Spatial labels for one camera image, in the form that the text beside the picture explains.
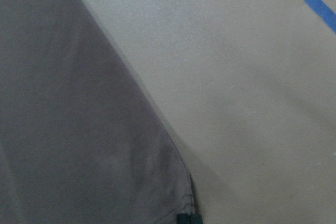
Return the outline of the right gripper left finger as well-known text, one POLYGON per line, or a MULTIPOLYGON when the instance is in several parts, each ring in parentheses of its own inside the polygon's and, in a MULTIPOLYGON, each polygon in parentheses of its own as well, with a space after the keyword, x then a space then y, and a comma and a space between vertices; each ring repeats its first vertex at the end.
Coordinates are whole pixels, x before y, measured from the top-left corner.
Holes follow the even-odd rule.
POLYGON ((186 213, 181 213, 176 215, 177 224, 190 224, 190 215, 186 213))

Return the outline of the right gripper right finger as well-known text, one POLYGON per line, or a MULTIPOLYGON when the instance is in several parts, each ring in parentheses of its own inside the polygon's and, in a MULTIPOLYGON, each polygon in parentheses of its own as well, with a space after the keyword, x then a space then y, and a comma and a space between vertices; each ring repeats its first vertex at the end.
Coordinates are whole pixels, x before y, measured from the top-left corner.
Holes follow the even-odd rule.
POLYGON ((190 224, 203 224, 202 216, 199 214, 190 214, 190 224))

